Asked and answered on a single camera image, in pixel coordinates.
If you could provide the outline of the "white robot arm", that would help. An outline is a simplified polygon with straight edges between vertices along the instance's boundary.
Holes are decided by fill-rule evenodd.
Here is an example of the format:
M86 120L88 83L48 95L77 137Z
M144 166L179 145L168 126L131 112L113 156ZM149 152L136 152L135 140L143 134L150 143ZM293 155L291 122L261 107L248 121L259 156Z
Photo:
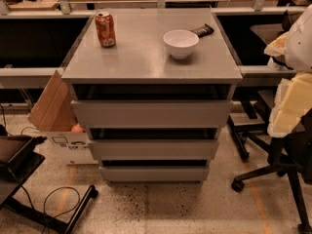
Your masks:
M312 5L264 53L284 57L285 67L293 73L278 85L267 127L272 137L285 137L312 109Z

